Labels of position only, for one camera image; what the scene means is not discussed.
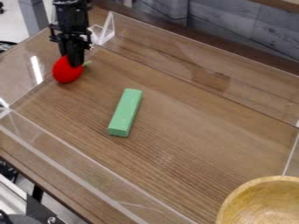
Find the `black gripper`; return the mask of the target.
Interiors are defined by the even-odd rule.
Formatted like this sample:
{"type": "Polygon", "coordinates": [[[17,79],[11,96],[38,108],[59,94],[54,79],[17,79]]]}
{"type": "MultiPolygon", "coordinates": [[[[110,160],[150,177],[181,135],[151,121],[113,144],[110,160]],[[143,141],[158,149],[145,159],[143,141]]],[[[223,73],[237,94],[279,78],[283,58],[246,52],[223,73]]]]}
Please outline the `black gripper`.
{"type": "Polygon", "coordinates": [[[65,56],[69,54],[70,64],[73,67],[78,67],[85,62],[85,50],[90,50],[93,46],[91,40],[91,30],[86,31],[71,31],[66,32],[61,29],[57,24],[50,24],[50,40],[59,44],[61,55],[65,56]],[[70,46],[70,51],[67,44],[74,42],[75,45],[70,46]]]}

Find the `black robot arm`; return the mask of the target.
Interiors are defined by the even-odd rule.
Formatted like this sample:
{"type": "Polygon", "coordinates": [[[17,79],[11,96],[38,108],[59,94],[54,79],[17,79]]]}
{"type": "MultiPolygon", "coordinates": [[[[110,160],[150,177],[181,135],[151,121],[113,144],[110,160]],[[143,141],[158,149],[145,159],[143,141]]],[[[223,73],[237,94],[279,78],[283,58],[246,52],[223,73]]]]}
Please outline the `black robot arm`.
{"type": "Polygon", "coordinates": [[[93,45],[90,30],[93,2],[91,0],[53,0],[53,6],[50,40],[59,45],[61,55],[67,57],[70,65],[78,67],[85,63],[85,53],[93,45]]]}

